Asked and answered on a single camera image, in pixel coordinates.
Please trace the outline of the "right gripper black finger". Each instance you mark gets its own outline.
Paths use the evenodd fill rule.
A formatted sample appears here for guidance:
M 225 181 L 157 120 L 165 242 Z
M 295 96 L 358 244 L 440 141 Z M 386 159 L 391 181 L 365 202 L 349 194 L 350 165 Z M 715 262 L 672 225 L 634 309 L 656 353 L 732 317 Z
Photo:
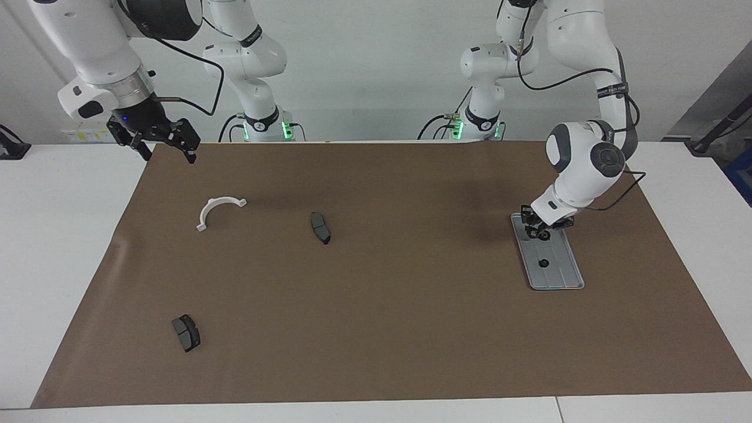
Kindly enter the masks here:
M 116 144 L 121 147 L 129 147 L 137 152 L 140 157 L 148 162 L 152 157 L 152 150 L 143 142 L 140 132 L 131 133 L 116 119 L 110 119 L 107 122 L 107 129 Z
M 180 150 L 188 163 L 195 163 L 201 139 L 188 119 L 157 124 L 154 126 L 154 135 L 159 142 Z

